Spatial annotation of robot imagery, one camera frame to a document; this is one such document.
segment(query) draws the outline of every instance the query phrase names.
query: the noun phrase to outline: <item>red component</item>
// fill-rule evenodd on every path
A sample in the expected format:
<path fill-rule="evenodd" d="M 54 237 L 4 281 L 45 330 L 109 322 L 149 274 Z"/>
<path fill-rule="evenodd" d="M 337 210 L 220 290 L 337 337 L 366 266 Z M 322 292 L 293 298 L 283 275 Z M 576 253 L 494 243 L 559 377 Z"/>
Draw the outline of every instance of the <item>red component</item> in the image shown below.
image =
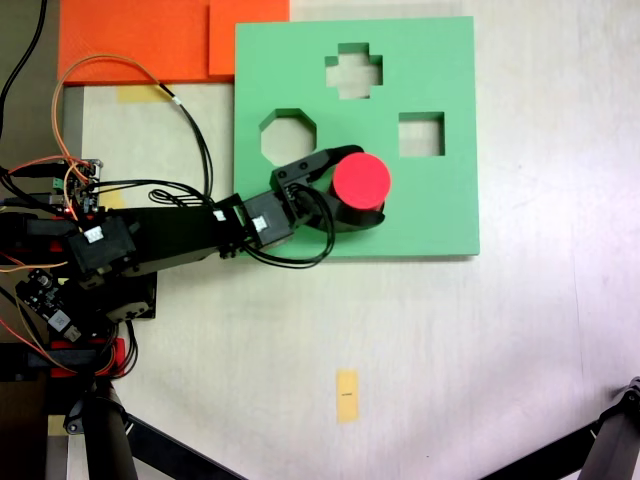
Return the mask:
<path fill-rule="evenodd" d="M 102 338 L 95 338 L 95 339 L 89 340 L 89 343 L 100 345 L 105 343 L 105 341 L 106 340 Z M 120 337 L 116 338 L 113 342 L 113 346 L 115 347 L 115 358 L 114 358 L 113 365 L 108 371 L 101 373 L 99 376 L 108 375 L 114 372 L 115 370 L 120 368 L 124 363 L 124 357 L 126 353 L 125 346 L 124 346 L 124 338 L 120 338 Z M 66 340 L 55 340 L 51 342 L 51 350 L 62 350 L 65 348 L 77 348 L 77 346 L 71 342 L 67 342 Z M 62 368 L 56 367 L 51 369 L 51 378 L 67 378 L 67 377 L 73 377 L 73 375 L 74 375 L 73 373 L 67 370 L 64 370 Z"/>
<path fill-rule="evenodd" d="M 51 240 L 51 244 L 49 245 L 49 251 L 54 253 L 63 252 L 62 245 L 57 240 Z"/>
<path fill-rule="evenodd" d="M 391 173 L 382 160 L 370 153 L 352 153 L 333 173 L 333 191 L 350 207 L 378 210 L 391 190 Z"/>

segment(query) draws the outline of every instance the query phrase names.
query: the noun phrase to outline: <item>orange foam mat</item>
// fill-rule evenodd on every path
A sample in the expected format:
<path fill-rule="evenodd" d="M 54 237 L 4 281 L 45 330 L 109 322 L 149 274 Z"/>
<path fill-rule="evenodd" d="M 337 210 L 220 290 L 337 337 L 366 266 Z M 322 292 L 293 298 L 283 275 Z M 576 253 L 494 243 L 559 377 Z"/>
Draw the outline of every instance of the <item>orange foam mat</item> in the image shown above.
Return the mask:
<path fill-rule="evenodd" d="M 288 22 L 289 0 L 212 1 L 209 10 L 209 75 L 233 81 L 237 23 Z"/>
<path fill-rule="evenodd" d="M 58 77 L 82 57 L 115 53 L 166 83 L 233 81 L 235 24 L 288 19 L 289 0 L 61 0 Z M 79 67 L 65 83 L 150 80 L 134 67 L 107 61 Z"/>
<path fill-rule="evenodd" d="M 116 53 L 134 58 L 165 82 L 206 81 L 208 26 L 208 0 L 61 0 L 58 77 L 84 56 Z M 107 61 L 79 67 L 65 83 L 149 79 L 131 66 Z"/>

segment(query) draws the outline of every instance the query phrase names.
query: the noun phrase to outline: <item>yellow tape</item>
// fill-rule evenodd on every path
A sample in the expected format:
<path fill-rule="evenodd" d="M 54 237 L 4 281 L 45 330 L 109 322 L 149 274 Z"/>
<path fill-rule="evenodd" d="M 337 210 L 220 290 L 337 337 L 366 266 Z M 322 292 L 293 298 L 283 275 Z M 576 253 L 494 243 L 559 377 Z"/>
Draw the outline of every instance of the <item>yellow tape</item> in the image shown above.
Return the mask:
<path fill-rule="evenodd" d="M 118 103 L 169 102 L 171 98 L 157 85 L 121 85 L 116 87 Z"/>
<path fill-rule="evenodd" d="M 49 415 L 48 433 L 50 437 L 61 437 L 67 435 L 64 429 L 64 415 Z"/>
<path fill-rule="evenodd" d="M 358 419 L 358 372 L 338 370 L 336 374 L 338 423 Z"/>
<path fill-rule="evenodd" d="M 124 203 L 124 197 L 122 196 L 122 192 L 114 191 L 107 192 L 100 195 L 100 206 L 106 209 L 109 208 L 126 208 L 126 204 Z"/>

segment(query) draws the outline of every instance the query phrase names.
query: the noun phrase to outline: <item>red cylindrical block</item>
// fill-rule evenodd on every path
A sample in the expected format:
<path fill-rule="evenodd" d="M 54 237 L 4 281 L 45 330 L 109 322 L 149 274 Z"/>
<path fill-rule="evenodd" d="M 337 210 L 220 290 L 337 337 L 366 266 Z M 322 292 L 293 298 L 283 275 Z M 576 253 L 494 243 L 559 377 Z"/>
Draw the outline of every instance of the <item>red cylindrical block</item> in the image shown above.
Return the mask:
<path fill-rule="evenodd" d="M 352 208 L 380 210 L 391 190 L 391 173 L 378 157 L 352 153 L 336 166 L 331 190 Z"/>

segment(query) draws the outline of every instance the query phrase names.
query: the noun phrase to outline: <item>shape sorter board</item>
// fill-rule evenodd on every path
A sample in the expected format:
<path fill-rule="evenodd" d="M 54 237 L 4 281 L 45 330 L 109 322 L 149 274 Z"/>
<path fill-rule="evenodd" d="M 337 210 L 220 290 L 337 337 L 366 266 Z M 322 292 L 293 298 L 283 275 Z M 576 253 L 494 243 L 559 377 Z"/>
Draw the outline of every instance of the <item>shape sorter board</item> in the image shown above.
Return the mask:
<path fill-rule="evenodd" d="M 345 98 L 327 72 L 353 53 L 381 73 L 368 92 Z M 239 24 L 234 184 L 243 198 L 268 189 L 276 167 L 262 141 L 285 117 L 306 124 L 316 150 L 357 144 L 391 171 L 385 222 L 338 234 L 333 256 L 479 253 L 472 18 Z M 422 140 L 412 146 L 411 130 L 423 127 L 435 128 L 435 151 L 412 148 Z M 302 227 L 272 253 L 309 257 L 324 243 Z"/>

